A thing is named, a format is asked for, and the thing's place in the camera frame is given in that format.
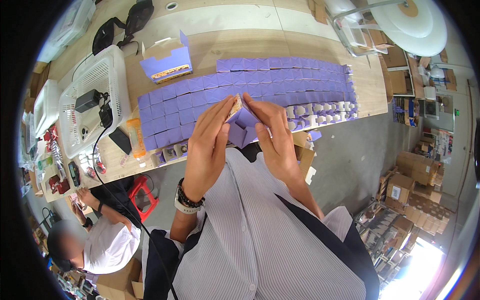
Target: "plastic basket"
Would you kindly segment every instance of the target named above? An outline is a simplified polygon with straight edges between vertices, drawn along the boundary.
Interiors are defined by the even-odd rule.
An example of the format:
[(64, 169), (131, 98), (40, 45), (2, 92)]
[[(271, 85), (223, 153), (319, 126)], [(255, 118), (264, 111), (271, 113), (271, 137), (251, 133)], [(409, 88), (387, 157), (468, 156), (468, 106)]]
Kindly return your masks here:
[(106, 51), (101, 58), (96, 58), (60, 96), (60, 134), (65, 155), (68, 158), (74, 158), (93, 145), (104, 130), (100, 126), (99, 106), (83, 113), (75, 110), (75, 101), (79, 96), (92, 89), (101, 93), (108, 92), (110, 95), (113, 123), (102, 138), (112, 133), (130, 115), (123, 52), (115, 45), (109, 48), (111, 47), (116, 47), (120, 53), (110, 50)]
[(41, 137), (59, 118), (61, 90), (57, 81), (48, 79), (36, 97), (33, 106), (35, 137)]

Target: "plastic stool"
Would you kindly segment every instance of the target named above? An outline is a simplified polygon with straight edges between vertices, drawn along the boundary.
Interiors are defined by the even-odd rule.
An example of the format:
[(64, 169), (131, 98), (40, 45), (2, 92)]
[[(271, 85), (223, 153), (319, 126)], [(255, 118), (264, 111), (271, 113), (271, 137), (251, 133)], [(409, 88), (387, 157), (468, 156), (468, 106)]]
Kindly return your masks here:
[[(147, 182), (147, 177), (144, 175), (140, 175), (135, 179), (135, 181), (133, 182), (132, 188), (128, 191), (128, 197), (130, 198), (130, 201), (133, 203), (133, 205), (137, 209), (142, 223), (145, 220), (147, 220), (150, 213), (158, 204), (158, 198), (153, 197), (150, 189), (146, 185), (146, 182)], [(140, 209), (138, 209), (137, 204), (135, 203), (135, 196), (137, 195), (140, 189), (142, 189), (145, 192), (145, 195), (148, 197), (148, 201), (150, 201), (150, 207), (146, 212), (142, 212)]]

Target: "cable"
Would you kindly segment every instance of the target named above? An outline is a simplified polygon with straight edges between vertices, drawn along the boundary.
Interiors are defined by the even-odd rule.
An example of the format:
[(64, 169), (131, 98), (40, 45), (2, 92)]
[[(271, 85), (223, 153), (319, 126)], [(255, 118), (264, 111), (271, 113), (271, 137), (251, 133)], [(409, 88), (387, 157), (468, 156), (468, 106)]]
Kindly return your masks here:
[[(96, 148), (96, 145), (98, 144), (98, 141), (100, 140), (100, 138), (102, 137), (102, 135), (105, 133), (105, 131), (107, 131), (109, 127), (106, 127), (102, 133), (99, 135), (99, 137), (97, 138), (93, 148), (95, 150)], [(150, 232), (148, 232), (147, 228), (145, 227), (145, 225), (143, 225), (143, 223), (137, 219), (137, 217), (125, 206), (123, 205), (123, 203), (117, 198), (115, 197), (115, 195), (107, 188), (107, 186), (105, 185), (105, 183), (103, 182), (103, 180), (100, 178), (100, 176), (98, 175), (97, 171), (96, 171), (96, 168), (93, 168), (93, 170), (95, 171), (95, 174), (98, 178), (98, 180), (100, 180), (100, 182), (102, 183), (102, 185), (105, 187), (105, 189), (107, 189), (107, 191), (112, 195), (112, 197), (117, 200), (118, 203), (120, 203), (121, 206), (123, 206), (123, 208), (125, 208), (134, 218), (135, 220), (140, 223), (140, 225), (142, 226), (142, 228), (145, 230), (145, 233), (148, 235), (148, 238), (151, 240), (152, 237), (150, 236)], [(162, 259), (162, 256), (160, 255), (160, 252), (158, 251), (155, 243), (152, 242), (152, 245), (153, 247), (155, 248), (155, 251), (156, 253), (158, 254), (158, 258), (160, 259), (160, 262), (162, 263), (162, 267), (163, 267), (163, 270), (165, 271), (165, 276), (167, 277), (167, 281), (168, 281), (168, 285), (170, 285), (170, 289), (172, 290), (172, 295), (173, 295), (173, 298), (175, 300), (178, 300), (178, 297), (177, 297), (177, 294), (175, 293), (175, 289), (173, 288), (173, 284), (172, 284), (172, 280), (170, 279), (170, 276), (168, 275), (168, 271), (167, 271), (167, 267), (165, 266), (165, 263)]]

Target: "black phone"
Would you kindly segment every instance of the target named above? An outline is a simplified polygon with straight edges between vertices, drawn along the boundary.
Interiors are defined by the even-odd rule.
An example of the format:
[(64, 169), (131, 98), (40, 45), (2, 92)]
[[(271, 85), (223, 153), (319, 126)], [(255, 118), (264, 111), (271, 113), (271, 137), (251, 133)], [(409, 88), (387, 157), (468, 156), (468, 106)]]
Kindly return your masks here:
[(117, 127), (114, 132), (108, 135), (112, 141), (117, 144), (125, 154), (130, 155), (132, 152), (132, 145), (130, 144), (130, 138), (123, 133), (123, 131)]

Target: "white striped shirt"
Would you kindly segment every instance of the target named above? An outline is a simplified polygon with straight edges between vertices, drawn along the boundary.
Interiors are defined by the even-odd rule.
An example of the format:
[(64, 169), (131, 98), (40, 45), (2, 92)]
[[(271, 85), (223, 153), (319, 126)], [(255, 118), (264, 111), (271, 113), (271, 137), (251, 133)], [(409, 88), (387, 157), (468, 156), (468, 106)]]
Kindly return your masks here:
[[(275, 194), (312, 214), (271, 175), (263, 153), (250, 163), (238, 150), (226, 150), (224, 169), (191, 233), (201, 229), (206, 212), (198, 244), (185, 253), (173, 280), (179, 299), (365, 299), (364, 282)], [(322, 222), (343, 241), (352, 218), (342, 206)], [(174, 242), (182, 253), (183, 245)]]

